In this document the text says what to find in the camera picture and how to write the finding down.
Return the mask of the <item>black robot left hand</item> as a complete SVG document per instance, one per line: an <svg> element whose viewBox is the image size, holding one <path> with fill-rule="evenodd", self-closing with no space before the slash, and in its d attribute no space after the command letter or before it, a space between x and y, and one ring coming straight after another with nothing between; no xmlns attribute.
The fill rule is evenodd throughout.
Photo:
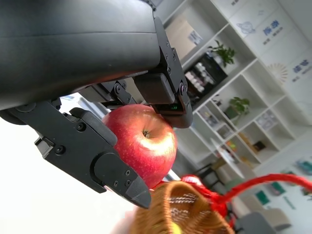
<svg viewBox="0 0 312 234"><path fill-rule="evenodd" d="M39 135L42 157L98 193L111 189L147 209L149 189L122 161L117 137L91 112L60 112L76 92L106 107L134 103L123 81L171 126L193 120L187 81L147 0L3 0L0 116Z"/></svg>

